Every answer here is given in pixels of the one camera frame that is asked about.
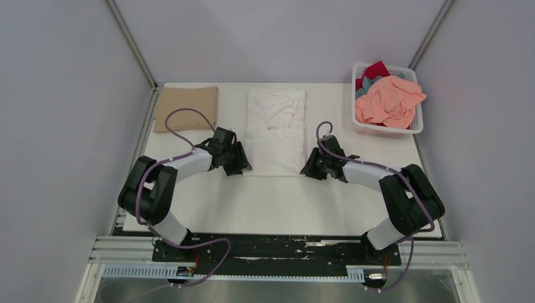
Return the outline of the crumpled salmon pink t shirt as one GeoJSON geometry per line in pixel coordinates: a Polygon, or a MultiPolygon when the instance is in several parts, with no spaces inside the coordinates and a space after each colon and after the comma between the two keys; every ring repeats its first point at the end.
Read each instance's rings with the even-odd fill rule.
{"type": "Polygon", "coordinates": [[[355,117],[363,124],[409,129],[416,108],[426,99],[421,86],[398,76],[386,76],[355,99],[355,117]]]}

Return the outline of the red t shirt in basket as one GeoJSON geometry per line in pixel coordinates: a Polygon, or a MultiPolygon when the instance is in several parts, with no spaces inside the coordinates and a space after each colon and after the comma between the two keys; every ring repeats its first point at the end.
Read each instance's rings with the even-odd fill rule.
{"type": "Polygon", "coordinates": [[[372,79],[372,78],[375,78],[376,76],[383,76],[383,78],[384,78],[384,77],[390,76],[390,75],[391,74],[388,71],[388,69],[386,68],[386,66],[383,63],[383,61],[378,61],[378,62],[370,65],[369,67],[365,68],[361,78],[358,78],[356,80],[355,88],[357,89],[360,86],[360,79],[362,79],[364,76],[372,79]]]}

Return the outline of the aluminium table edge rail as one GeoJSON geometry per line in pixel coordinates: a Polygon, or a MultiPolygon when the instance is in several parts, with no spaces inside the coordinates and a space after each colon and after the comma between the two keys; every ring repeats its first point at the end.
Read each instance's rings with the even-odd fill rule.
{"type": "Polygon", "coordinates": [[[152,237],[146,232],[122,233],[127,212],[118,207],[110,231],[97,236],[75,302],[95,302],[107,266],[151,265],[152,237]]]}

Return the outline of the right aluminium frame post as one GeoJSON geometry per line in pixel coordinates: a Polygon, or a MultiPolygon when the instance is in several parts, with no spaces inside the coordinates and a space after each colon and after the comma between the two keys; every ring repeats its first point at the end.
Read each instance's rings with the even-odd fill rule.
{"type": "Polygon", "coordinates": [[[436,34],[440,30],[440,27],[447,19],[451,9],[455,5],[456,0],[444,0],[436,17],[432,21],[429,29],[427,30],[423,40],[421,41],[420,46],[418,47],[416,53],[414,54],[411,62],[408,65],[408,68],[415,70],[423,57],[426,54],[426,51],[431,46],[436,34]]]}

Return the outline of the left aluminium frame post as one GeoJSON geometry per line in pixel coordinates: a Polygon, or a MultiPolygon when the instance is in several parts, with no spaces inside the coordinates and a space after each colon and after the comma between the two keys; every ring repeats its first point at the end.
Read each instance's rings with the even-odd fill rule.
{"type": "Polygon", "coordinates": [[[118,26],[118,29],[125,40],[136,64],[140,68],[145,80],[148,82],[149,86],[153,91],[155,91],[158,87],[157,81],[155,80],[155,77],[153,76],[153,73],[151,72],[142,52],[139,48],[138,44],[136,43],[136,40],[131,33],[127,22],[125,18],[123,17],[121,10],[114,0],[104,0],[103,1],[105,5],[107,6],[112,19],[114,20],[115,24],[118,26]]]}

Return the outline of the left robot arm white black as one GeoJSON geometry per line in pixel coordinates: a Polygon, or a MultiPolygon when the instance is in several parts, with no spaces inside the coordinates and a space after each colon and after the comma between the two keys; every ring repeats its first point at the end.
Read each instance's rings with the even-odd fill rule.
{"type": "Polygon", "coordinates": [[[183,155],[166,159],[139,157],[118,196],[118,205],[136,217],[162,242],[177,261],[186,261],[193,249],[217,241],[192,243],[192,232],[171,213],[175,185],[196,174],[222,168],[227,176],[252,170],[244,147],[236,134],[216,128],[212,137],[191,146],[183,155]]]}

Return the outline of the folded tan t shirt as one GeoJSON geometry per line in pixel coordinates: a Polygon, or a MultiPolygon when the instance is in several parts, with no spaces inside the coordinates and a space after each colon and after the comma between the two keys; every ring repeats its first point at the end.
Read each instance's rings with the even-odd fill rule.
{"type": "Polygon", "coordinates": [[[217,86],[162,89],[155,108],[155,133],[207,130],[217,124],[217,86]]]}

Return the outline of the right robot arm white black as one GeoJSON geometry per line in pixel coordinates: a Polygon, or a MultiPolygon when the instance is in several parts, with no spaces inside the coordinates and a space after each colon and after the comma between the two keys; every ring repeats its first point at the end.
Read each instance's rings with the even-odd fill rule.
{"type": "Polygon", "coordinates": [[[317,142],[300,173],[320,181],[331,177],[365,186],[382,195],[387,218],[361,236],[360,254],[368,263],[377,263],[399,241],[433,230],[435,220],[445,214],[442,200],[420,166],[394,169],[346,155],[333,135],[317,142]]]}

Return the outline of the grey blue t shirt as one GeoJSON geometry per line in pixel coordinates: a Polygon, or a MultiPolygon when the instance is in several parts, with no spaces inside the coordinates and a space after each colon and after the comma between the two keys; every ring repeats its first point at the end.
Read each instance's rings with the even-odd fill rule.
{"type": "Polygon", "coordinates": [[[371,86],[382,78],[383,76],[376,76],[375,78],[370,79],[364,76],[362,79],[360,79],[360,86],[356,89],[355,99],[366,95],[371,86]]]}

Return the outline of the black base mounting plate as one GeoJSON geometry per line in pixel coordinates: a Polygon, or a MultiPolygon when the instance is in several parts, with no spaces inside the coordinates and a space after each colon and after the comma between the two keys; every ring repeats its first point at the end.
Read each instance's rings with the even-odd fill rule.
{"type": "Polygon", "coordinates": [[[152,260],[161,263],[192,263],[194,273],[213,271],[223,276],[341,277],[347,266],[401,265],[399,249],[367,258],[360,236],[208,234],[192,235],[192,243],[217,242],[199,249],[180,250],[154,241],[152,260]]]}

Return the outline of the white t shirt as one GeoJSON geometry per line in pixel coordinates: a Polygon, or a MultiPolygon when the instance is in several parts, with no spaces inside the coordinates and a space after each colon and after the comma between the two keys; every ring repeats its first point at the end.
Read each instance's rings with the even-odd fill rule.
{"type": "Polygon", "coordinates": [[[252,87],[247,94],[247,177],[298,177],[305,165],[305,90],[252,87]]]}

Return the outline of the white plastic laundry basket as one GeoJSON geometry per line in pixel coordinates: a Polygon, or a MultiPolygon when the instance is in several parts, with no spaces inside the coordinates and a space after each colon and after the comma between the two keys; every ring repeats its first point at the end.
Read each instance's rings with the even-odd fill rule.
{"type": "MultiPolygon", "coordinates": [[[[354,126],[356,127],[356,132],[361,133],[361,134],[382,136],[386,138],[401,138],[406,134],[418,134],[422,132],[423,114],[422,114],[421,104],[418,105],[416,108],[416,116],[413,122],[411,123],[409,129],[396,129],[396,128],[388,128],[388,127],[379,126],[379,125],[363,124],[356,120],[356,117],[355,117],[356,80],[358,78],[361,78],[365,68],[369,67],[370,65],[372,64],[357,63],[353,66],[353,72],[352,72],[353,91],[352,91],[350,109],[351,109],[351,119],[353,121],[354,126]]],[[[402,68],[399,66],[389,66],[389,65],[385,65],[385,66],[390,72],[391,74],[390,76],[398,76],[402,79],[418,84],[416,73],[412,69],[402,68]]]]}

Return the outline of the aluminium frame post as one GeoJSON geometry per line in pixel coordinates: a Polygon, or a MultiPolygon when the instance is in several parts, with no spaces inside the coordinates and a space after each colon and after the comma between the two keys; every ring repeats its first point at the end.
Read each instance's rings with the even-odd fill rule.
{"type": "Polygon", "coordinates": [[[153,91],[155,91],[158,87],[157,81],[155,80],[155,77],[153,76],[153,73],[151,72],[142,52],[139,48],[138,44],[136,43],[136,40],[131,33],[127,22],[125,18],[123,17],[121,10],[114,0],[104,0],[103,1],[105,5],[107,6],[112,19],[114,20],[115,24],[118,26],[118,29],[125,40],[136,64],[140,68],[145,80],[148,82],[149,86],[153,91]]]}
{"type": "Polygon", "coordinates": [[[436,34],[440,30],[440,27],[447,19],[451,9],[455,5],[456,0],[444,0],[436,17],[432,21],[429,29],[427,30],[423,40],[421,41],[420,46],[418,47],[416,53],[414,54],[411,62],[408,65],[408,68],[415,70],[423,57],[426,54],[426,51],[431,46],[436,34]]]}

